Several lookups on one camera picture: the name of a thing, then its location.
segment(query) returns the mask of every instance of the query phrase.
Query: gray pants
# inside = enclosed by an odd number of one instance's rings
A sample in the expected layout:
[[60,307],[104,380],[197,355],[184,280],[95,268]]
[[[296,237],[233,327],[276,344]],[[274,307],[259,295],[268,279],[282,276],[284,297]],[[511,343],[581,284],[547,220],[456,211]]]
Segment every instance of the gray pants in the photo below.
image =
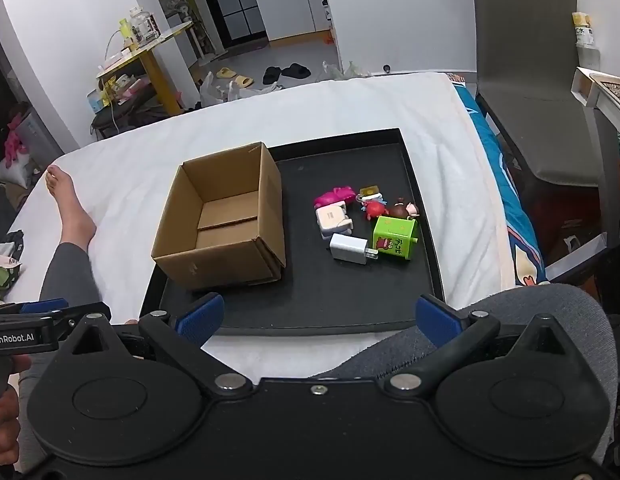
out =
[[[99,301],[88,256],[79,247],[61,244],[50,262],[41,289],[41,300],[64,298],[70,305]],[[485,310],[507,324],[524,324],[535,314],[553,314],[570,335],[599,378],[610,400],[610,421],[594,454],[601,462],[605,453],[616,406],[617,365],[612,329],[599,304],[582,290],[569,285],[527,286],[485,298],[465,310]],[[434,351],[417,327],[403,330],[350,358],[321,376],[351,378],[376,376],[413,358]],[[54,352],[32,356],[32,367],[19,380],[21,408],[21,468],[26,471],[43,459],[44,453],[32,434],[26,405],[33,387],[54,357]]]

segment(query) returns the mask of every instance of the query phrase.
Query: cable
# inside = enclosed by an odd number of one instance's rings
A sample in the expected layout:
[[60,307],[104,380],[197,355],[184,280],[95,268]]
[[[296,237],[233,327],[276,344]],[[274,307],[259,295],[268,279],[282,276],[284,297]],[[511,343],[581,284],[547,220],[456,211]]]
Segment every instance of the cable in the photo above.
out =
[[[103,57],[104,60],[108,59],[108,49],[110,48],[110,43],[112,42],[112,39],[117,35],[117,32],[121,32],[119,29],[115,30],[112,33],[112,36],[110,37],[110,39],[108,40],[108,44],[106,45],[106,54]],[[117,121],[114,120],[114,101],[110,101],[110,113],[112,114],[112,124],[114,124],[114,127],[117,129],[117,135],[120,134],[119,131],[119,127],[117,126]]]
[[112,36],[110,37],[110,39],[108,40],[108,44],[106,45],[106,54],[105,56],[103,56],[104,60],[108,59],[108,49],[110,48],[110,43],[112,42],[112,38],[114,38],[117,35],[117,32],[121,32],[121,31],[119,29],[115,30],[112,33]]
[[117,129],[117,135],[119,135],[119,127],[117,126],[117,121],[114,120],[114,101],[110,101],[110,113],[112,113],[112,124]]

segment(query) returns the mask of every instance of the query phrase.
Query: green toy box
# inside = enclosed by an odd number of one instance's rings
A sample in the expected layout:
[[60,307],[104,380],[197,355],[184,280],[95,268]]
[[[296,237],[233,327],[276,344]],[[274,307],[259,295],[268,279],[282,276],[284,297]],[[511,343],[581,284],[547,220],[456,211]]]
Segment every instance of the green toy box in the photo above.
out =
[[415,220],[380,216],[372,233],[372,249],[409,260],[410,247],[417,243],[417,238],[413,235],[416,227]]

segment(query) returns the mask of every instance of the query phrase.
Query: foot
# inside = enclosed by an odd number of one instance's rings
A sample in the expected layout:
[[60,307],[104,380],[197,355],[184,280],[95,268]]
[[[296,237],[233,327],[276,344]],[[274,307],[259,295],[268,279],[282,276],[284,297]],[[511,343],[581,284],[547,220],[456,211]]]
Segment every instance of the foot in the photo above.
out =
[[97,226],[90,218],[74,191],[72,177],[57,166],[50,166],[46,171],[46,186],[50,195],[56,200],[61,216],[61,242],[69,242],[88,251],[90,240],[97,231]]

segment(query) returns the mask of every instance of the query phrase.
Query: hand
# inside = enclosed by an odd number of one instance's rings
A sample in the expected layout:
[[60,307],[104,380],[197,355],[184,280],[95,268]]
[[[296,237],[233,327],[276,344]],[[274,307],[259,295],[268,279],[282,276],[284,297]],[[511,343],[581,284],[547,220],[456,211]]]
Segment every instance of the hand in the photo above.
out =
[[[23,372],[30,368],[27,355],[13,355],[13,373]],[[10,384],[0,397],[0,465],[14,464],[19,459],[17,437],[21,429],[19,416],[19,396]]]

